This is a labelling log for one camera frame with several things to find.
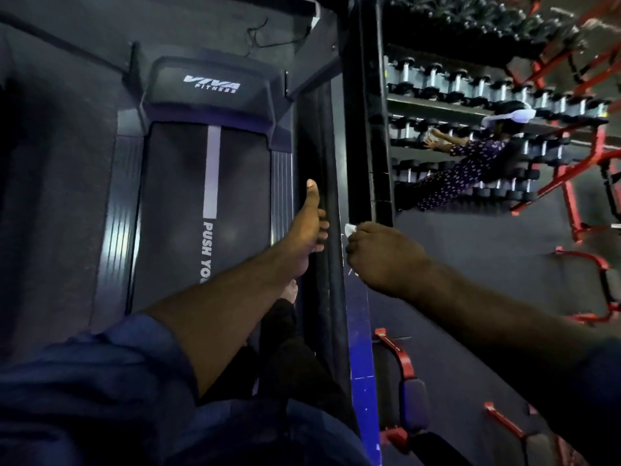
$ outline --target cable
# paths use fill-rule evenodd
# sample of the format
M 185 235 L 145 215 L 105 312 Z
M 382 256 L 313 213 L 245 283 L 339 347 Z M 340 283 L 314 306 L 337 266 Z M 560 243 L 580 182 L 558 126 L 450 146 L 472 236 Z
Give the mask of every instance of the cable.
M 306 30 L 306 34 L 299 38 L 299 39 L 293 39 L 292 41 L 287 41 L 287 42 L 277 42 L 274 44 L 259 44 L 259 42 L 256 40 L 256 35 L 257 33 L 265 28 L 267 26 L 269 22 L 269 17 L 265 19 L 265 21 L 263 22 L 263 24 L 261 24 L 260 26 L 257 26 L 256 28 L 248 28 L 246 29 L 246 33 L 248 34 L 248 37 L 250 38 L 250 48 L 248 49 L 248 52 L 244 55 L 244 57 L 248 57 L 250 55 L 250 53 L 252 53 L 252 51 L 254 50 L 254 48 L 260 48 L 260 49 L 267 49 L 269 47 L 277 47 L 277 46 L 286 46 L 289 44 L 297 44 L 298 42 L 303 41 L 304 39 L 306 39 L 309 34 L 311 33 L 311 29 L 310 27 Z

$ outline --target dumbbell rack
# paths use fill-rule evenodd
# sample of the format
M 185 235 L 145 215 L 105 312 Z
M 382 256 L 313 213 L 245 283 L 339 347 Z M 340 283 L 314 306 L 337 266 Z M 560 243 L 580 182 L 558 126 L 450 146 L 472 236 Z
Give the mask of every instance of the dumbbell rack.
M 349 38 L 348 49 L 343 53 L 343 86 L 348 105 L 345 117 L 349 149 L 347 168 L 352 222 L 373 219 L 392 226 L 395 210 L 390 154 L 391 114 L 417 118 L 433 117 L 442 122 L 474 126 L 480 124 L 481 119 L 491 111 L 390 93 L 386 87 L 387 72 L 382 61 L 384 41 L 381 3 L 382 0 L 361 0 L 354 9 L 353 19 L 360 23 L 351 30 L 350 36 L 355 31 L 355 38 Z M 578 122 L 563 127 L 552 125 L 544 119 L 529 125 L 527 132 L 530 133 L 562 137 L 564 133 L 572 132 L 573 140 L 593 144 L 590 156 L 583 162 L 571 167 L 563 165 L 563 168 L 556 168 L 555 182 L 543 187 L 539 196 L 548 193 L 549 187 L 554 189 L 570 179 L 564 174 L 568 168 L 571 169 L 571 175 L 575 176 L 594 163 L 594 151 L 603 146 L 600 139 L 605 138 L 605 127 L 594 127 L 594 132 L 591 132 L 591 127 L 583 126 L 584 124 Z M 355 152 L 350 149 L 350 144 L 353 143 L 356 144 Z M 360 155 L 361 150 L 366 151 L 364 158 Z M 514 206 L 513 213 L 519 213 L 526 205 L 528 203 Z

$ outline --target metal shelf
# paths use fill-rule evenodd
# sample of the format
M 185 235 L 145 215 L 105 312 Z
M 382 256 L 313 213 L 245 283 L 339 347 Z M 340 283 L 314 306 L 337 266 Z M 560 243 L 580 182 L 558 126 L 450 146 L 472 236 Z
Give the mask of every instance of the metal shelf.
M 431 101 L 409 96 L 388 94 L 386 103 L 389 112 L 400 116 L 434 118 L 442 122 L 458 122 L 465 125 L 479 125 L 481 119 L 490 116 L 492 111 L 480 108 L 470 108 L 458 104 L 443 103 L 441 101 Z M 555 126 L 543 120 L 528 123 L 526 132 L 534 134 L 549 134 L 563 126 Z M 578 129 L 571 138 L 575 141 L 591 144 L 593 131 L 590 127 Z M 607 148 L 621 148 L 621 137 L 608 136 L 606 138 Z

